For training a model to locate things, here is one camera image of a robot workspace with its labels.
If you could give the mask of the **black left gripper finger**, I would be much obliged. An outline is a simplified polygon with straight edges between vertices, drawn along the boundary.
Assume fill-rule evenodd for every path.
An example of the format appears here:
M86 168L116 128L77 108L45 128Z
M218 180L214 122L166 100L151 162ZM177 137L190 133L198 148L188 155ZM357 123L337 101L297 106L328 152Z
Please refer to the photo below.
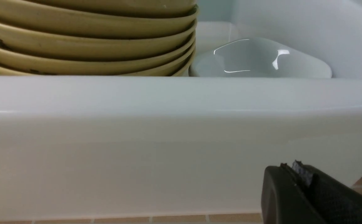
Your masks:
M265 224L362 224L362 195L311 166L268 166L261 196Z

